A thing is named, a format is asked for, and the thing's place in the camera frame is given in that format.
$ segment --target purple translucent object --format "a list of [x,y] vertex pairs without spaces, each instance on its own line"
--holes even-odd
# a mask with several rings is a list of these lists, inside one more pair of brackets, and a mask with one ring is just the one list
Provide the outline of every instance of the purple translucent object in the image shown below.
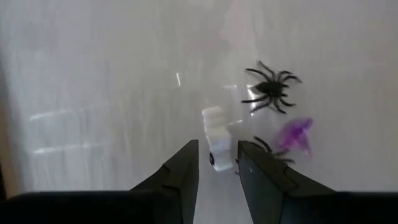
[[312,157],[307,137],[307,131],[311,128],[312,122],[312,118],[296,118],[289,121],[279,132],[278,146],[284,151],[300,149],[305,155]]

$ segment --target black plastic spider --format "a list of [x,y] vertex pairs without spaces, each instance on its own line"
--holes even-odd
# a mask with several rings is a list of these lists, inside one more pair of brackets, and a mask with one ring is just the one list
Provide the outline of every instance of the black plastic spider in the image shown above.
[[294,163],[295,163],[293,159],[286,159],[286,158],[283,158],[283,156],[286,155],[286,154],[289,152],[289,150],[285,150],[285,151],[282,151],[282,152],[275,152],[275,153],[273,153],[271,147],[269,147],[268,143],[266,143],[264,140],[262,140],[261,138],[259,138],[259,137],[257,137],[257,136],[255,136],[254,139],[257,140],[257,141],[259,141],[264,147],[260,146],[260,145],[259,145],[258,143],[256,143],[256,142],[250,142],[251,144],[255,145],[255,146],[258,147],[259,149],[262,149],[262,150],[268,152],[269,154],[271,154],[272,156],[274,156],[275,159],[277,159],[277,160],[279,160],[279,161],[282,161],[282,162],[285,162],[285,163],[291,163],[291,164],[294,164]]
[[254,100],[243,100],[242,103],[255,103],[255,102],[260,102],[260,101],[266,101],[268,102],[264,103],[263,105],[259,105],[255,107],[251,112],[255,112],[261,108],[265,108],[269,106],[271,103],[274,103],[275,108],[281,112],[286,114],[284,110],[282,110],[279,105],[278,105],[278,100],[285,106],[295,106],[294,103],[288,103],[282,97],[287,97],[287,94],[283,93],[284,88],[288,88],[289,86],[286,85],[284,82],[286,82],[289,79],[294,79],[297,80],[298,82],[302,83],[302,81],[296,77],[295,75],[292,75],[291,72],[288,71],[280,71],[276,73],[272,69],[270,69],[267,65],[265,65],[262,61],[258,60],[257,63],[265,68],[269,73],[271,73],[271,78],[268,77],[264,72],[252,69],[252,68],[247,68],[246,71],[249,72],[256,72],[260,75],[262,75],[267,81],[262,82],[254,86],[258,91],[264,94],[264,96],[254,99]]

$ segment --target toy spider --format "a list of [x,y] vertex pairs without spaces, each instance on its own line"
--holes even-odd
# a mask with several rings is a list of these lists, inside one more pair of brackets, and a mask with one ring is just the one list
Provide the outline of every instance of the toy spider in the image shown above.
[[[269,154],[273,155],[275,157],[275,159],[277,159],[279,161],[282,161],[282,162],[286,162],[286,163],[292,163],[292,164],[295,163],[293,159],[285,159],[285,158],[283,158],[283,156],[286,155],[289,152],[289,150],[273,153],[271,147],[269,147],[268,143],[266,143],[264,140],[262,140],[261,138],[259,138],[257,136],[255,136],[254,139],[259,141],[264,147],[260,146],[256,142],[250,142],[251,144],[253,144],[256,147],[258,147],[259,149],[262,149],[262,150],[268,152]],[[239,164],[239,160],[238,159],[235,159],[235,162],[237,164]]]
[[255,102],[268,100],[268,102],[264,103],[263,105],[259,105],[259,106],[255,107],[251,112],[253,113],[261,108],[265,108],[265,107],[269,106],[271,103],[274,103],[275,108],[279,112],[286,114],[286,112],[279,107],[278,101],[280,101],[285,106],[295,106],[295,104],[288,103],[282,98],[282,97],[287,97],[287,94],[283,93],[283,91],[284,91],[284,88],[289,87],[284,82],[286,82],[287,80],[290,80],[290,79],[297,80],[299,83],[301,83],[302,81],[295,75],[292,75],[291,72],[283,70],[278,73],[275,73],[275,71],[270,69],[267,65],[264,65],[264,63],[262,61],[258,60],[257,63],[260,66],[262,66],[263,68],[265,68],[269,73],[271,73],[272,76],[270,78],[270,77],[268,77],[267,74],[265,74],[262,71],[252,69],[252,68],[247,68],[246,71],[258,73],[258,74],[262,75],[267,81],[259,83],[256,86],[254,86],[258,91],[263,93],[264,96],[254,99],[254,100],[243,100],[242,103],[255,103]]

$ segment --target purple plastic toy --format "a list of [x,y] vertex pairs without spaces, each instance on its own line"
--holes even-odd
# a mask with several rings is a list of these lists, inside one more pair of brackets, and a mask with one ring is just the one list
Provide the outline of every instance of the purple plastic toy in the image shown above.
[[308,142],[307,131],[313,123],[312,118],[296,118],[289,121],[280,130],[277,143],[283,151],[300,149],[308,157],[312,157],[312,150]]

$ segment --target white wall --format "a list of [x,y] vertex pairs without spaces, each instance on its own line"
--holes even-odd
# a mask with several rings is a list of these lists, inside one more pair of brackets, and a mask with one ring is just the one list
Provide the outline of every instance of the white wall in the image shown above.
[[[200,111],[213,105],[235,139],[270,141],[310,116],[314,157],[292,154],[298,171],[336,190],[398,190],[397,12],[394,0],[2,0],[21,191],[130,189],[199,139],[196,222],[248,223],[238,176],[207,161]],[[257,58],[303,80],[288,115],[240,103]]]

